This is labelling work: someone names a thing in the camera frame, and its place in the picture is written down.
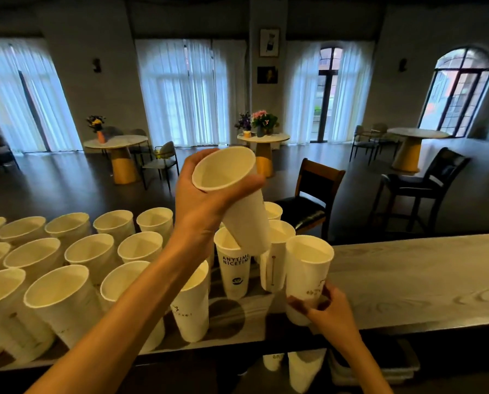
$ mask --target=person's right hand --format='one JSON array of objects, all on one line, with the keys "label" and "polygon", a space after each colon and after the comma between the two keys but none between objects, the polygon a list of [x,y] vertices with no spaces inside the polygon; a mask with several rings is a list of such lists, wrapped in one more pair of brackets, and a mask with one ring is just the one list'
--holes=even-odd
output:
[{"label": "person's right hand", "polygon": [[321,304],[317,309],[294,296],[287,298],[297,311],[312,321],[321,334],[343,355],[362,343],[359,330],[348,299],[342,291],[330,282],[325,282],[323,296],[330,301]]}]

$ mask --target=hand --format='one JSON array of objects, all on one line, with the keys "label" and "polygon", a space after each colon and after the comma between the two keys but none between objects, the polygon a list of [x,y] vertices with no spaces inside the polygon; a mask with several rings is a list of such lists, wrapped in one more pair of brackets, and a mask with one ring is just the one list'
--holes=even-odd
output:
[{"label": "hand", "polygon": [[345,356],[345,353],[362,343],[350,304],[345,293],[328,281],[323,287],[323,296],[329,301],[320,304],[317,309],[311,307],[310,302],[301,301],[294,296],[289,296],[287,302],[309,318],[321,334]]},{"label": "hand", "polygon": [[186,158],[182,166],[175,195],[175,230],[171,241],[186,241],[191,251],[196,251],[204,260],[213,246],[214,233],[219,229],[228,208],[236,201],[264,186],[262,175],[248,175],[228,188],[203,192],[192,184],[191,175],[195,166],[218,149],[205,149]]}]

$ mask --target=framed picture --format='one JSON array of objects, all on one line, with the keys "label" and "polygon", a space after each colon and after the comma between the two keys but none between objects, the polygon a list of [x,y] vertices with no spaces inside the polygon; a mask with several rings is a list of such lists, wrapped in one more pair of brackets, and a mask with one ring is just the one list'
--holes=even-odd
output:
[{"label": "framed picture", "polygon": [[257,84],[277,84],[278,71],[275,66],[257,66]]},{"label": "framed picture", "polygon": [[279,29],[261,29],[259,36],[259,56],[279,56]]}]

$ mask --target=round table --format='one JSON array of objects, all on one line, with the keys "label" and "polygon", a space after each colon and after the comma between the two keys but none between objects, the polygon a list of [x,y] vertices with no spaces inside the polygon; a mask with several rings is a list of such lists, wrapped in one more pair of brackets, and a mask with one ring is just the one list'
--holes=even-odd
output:
[{"label": "round table", "polygon": [[143,135],[117,135],[104,144],[97,139],[84,142],[84,146],[94,149],[106,149],[110,152],[115,184],[131,184],[139,180],[137,169],[130,156],[129,146],[148,141]]},{"label": "round table", "polygon": [[242,134],[237,136],[238,140],[246,142],[255,142],[255,164],[257,165],[258,174],[264,175],[266,178],[274,175],[274,167],[272,165],[272,142],[283,142],[290,139],[288,134],[279,133],[272,135],[264,135],[262,137],[254,136],[250,138],[243,137]]},{"label": "round table", "polygon": [[421,141],[425,139],[447,138],[449,134],[436,130],[394,128],[389,134],[401,135],[405,141],[401,144],[398,154],[392,163],[392,168],[407,173],[417,173]]}]

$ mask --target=table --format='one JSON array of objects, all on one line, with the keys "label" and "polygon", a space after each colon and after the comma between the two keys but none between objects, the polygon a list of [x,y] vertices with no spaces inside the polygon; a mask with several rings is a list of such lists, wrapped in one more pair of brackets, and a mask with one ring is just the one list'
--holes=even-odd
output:
[{"label": "table", "polygon": [[255,142],[257,147],[255,148],[255,158],[257,165],[257,172],[264,175],[266,178],[274,175],[274,167],[272,165],[272,142],[283,142],[290,139],[288,134],[279,133],[272,135],[265,135],[263,137],[250,137],[245,138],[242,134],[237,136],[238,140],[246,142]]},{"label": "table", "polygon": [[110,152],[115,184],[131,184],[139,180],[135,164],[130,156],[129,146],[148,141],[143,135],[117,135],[101,144],[97,139],[84,142],[84,146],[93,149],[105,149]]},{"label": "table", "polygon": [[[489,324],[489,234],[334,246],[334,253],[328,278],[347,294],[360,329],[407,334]],[[247,295],[237,301],[224,297],[214,268],[209,297],[210,329],[201,341],[184,342],[168,313],[161,345],[135,364],[185,350],[206,355],[220,346],[235,346],[236,353],[239,346],[254,347],[263,354],[326,346],[315,331],[288,320],[282,291],[265,293],[257,264],[251,266]],[[3,353],[0,370],[47,367],[66,352],[58,341],[23,365]]]},{"label": "table", "polygon": [[407,173],[417,173],[419,171],[418,160],[421,140],[449,137],[449,134],[442,131],[424,129],[394,128],[389,129],[387,132],[405,137],[405,141],[399,147],[398,155],[396,155],[392,163],[392,168]]}]

